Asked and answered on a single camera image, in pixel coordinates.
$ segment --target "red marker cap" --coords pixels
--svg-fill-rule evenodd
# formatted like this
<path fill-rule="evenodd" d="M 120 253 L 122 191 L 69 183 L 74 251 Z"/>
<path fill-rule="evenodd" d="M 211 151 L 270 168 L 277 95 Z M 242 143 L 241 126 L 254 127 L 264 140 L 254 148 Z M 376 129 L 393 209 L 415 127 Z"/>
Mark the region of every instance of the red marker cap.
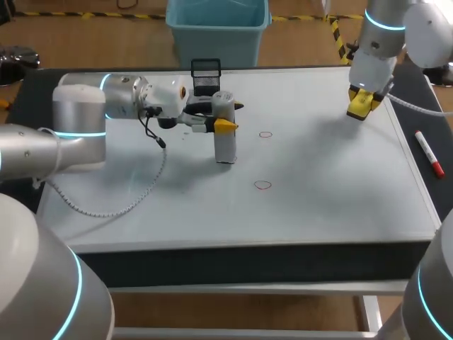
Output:
<path fill-rule="evenodd" d="M 440 166 L 438 161 L 432 163 L 432 168 L 434 169 L 434 172 L 439 179 L 443 179 L 445 177 L 445 172 L 442 170 L 442 167 Z"/>

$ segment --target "blue plastic bin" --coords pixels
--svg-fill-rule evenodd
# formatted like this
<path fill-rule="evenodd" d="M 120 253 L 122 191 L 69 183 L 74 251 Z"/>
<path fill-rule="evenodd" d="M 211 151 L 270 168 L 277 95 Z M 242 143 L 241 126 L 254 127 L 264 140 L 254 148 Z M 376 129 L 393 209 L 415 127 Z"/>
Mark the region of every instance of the blue plastic bin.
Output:
<path fill-rule="evenodd" d="M 168 0 L 166 12 L 182 67 L 197 58 L 219 58 L 222 68 L 256 66 L 271 22 L 268 0 Z"/>

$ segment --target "red circle marking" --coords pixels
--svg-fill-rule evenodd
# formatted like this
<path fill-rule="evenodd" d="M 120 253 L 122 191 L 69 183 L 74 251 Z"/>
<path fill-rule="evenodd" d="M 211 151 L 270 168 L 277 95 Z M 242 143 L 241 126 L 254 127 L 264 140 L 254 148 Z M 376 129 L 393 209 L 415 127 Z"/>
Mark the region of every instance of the red circle marking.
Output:
<path fill-rule="evenodd" d="M 272 186 L 272 183 L 268 181 L 256 181 L 253 185 L 259 190 L 266 190 Z"/>
<path fill-rule="evenodd" d="M 271 138 L 273 134 L 269 131 L 262 131 L 260 132 L 260 137 L 261 138 Z"/>

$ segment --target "black cloth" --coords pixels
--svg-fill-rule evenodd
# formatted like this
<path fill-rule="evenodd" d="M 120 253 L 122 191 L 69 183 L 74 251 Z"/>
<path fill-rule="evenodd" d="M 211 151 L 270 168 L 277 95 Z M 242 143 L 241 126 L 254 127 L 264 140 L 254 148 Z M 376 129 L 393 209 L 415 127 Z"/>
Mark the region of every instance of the black cloth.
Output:
<path fill-rule="evenodd" d="M 164 71 L 167 69 L 107 69 L 97 72 Z M 8 123 L 52 128 L 52 91 L 67 72 L 95 70 L 48 69 L 31 72 L 18 94 Z M 396 67 L 392 93 L 410 103 L 438 111 L 435 96 L 421 71 L 412 64 Z M 453 138 L 442 117 L 423 115 L 394 104 L 409 147 L 417 162 L 438 215 L 444 220 L 453 208 Z M 439 180 L 418 145 L 421 130 L 439 159 L 446 176 Z M 36 211 L 41 191 L 31 181 L 8 181 L 6 193 Z M 382 281 L 411 277 L 429 242 L 380 244 L 313 244 L 244 246 L 221 249 L 126 251 L 80 254 L 110 287 L 215 283 L 275 283 L 326 281 Z"/>

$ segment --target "white marker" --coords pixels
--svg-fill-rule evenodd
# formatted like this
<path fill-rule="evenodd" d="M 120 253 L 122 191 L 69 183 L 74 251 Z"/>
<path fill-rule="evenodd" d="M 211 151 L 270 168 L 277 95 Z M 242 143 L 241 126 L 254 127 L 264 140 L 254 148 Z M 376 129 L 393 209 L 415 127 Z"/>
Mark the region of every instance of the white marker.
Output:
<path fill-rule="evenodd" d="M 429 159 L 436 176 L 439 179 L 443 178 L 445 176 L 445 172 L 442 170 L 440 163 L 438 162 L 436 156 L 432 152 L 430 146 L 428 145 L 428 142 L 426 142 L 425 137 L 423 137 L 422 132 L 416 131 L 415 138 L 417 138 L 418 143 L 420 143 L 420 146 L 422 147 L 424 153 L 426 154 L 426 157 Z"/>

